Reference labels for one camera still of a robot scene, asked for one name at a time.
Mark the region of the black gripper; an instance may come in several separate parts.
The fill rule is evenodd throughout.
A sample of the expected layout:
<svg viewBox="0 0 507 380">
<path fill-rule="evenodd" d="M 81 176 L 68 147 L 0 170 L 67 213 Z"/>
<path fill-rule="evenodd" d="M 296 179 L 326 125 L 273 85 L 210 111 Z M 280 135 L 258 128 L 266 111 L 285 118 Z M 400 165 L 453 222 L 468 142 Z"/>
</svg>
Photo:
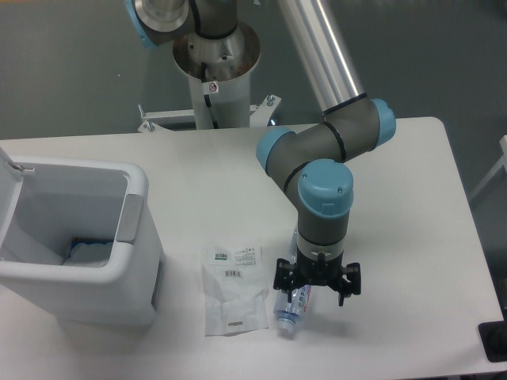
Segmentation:
<svg viewBox="0 0 507 380">
<path fill-rule="evenodd" d="M 298 253 L 294 263 L 278 258 L 273 289 L 293 292 L 307 284 L 331 286 L 339 294 L 338 305 L 343 306 L 346 298 L 361 294 L 361 269 L 357 262 L 342 267 L 342 257 L 340 254 L 332 260 L 318 262 Z"/>
</svg>

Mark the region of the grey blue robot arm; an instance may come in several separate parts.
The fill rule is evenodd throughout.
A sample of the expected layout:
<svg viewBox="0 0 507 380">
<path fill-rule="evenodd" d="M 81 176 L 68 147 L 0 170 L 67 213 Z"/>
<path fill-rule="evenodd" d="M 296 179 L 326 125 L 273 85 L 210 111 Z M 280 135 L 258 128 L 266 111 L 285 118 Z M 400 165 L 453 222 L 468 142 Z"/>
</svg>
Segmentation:
<svg viewBox="0 0 507 380">
<path fill-rule="evenodd" d="M 364 91 L 326 1 L 279 4 L 322 110 L 322 122 L 302 132 L 275 127 L 256 148 L 266 174 L 298 213 L 296 259 L 279 259 L 274 288 L 291 294 L 306 285 L 340 298 L 361 292 L 358 263 L 343 264 L 353 204 L 346 162 L 389 141 L 396 119 L 385 101 Z M 127 1 L 144 45 L 173 45 L 187 76 L 199 129 L 248 127 L 250 73 L 260 58 L 255 31 L 238 19 L 235 1 Z"/>
</svg>

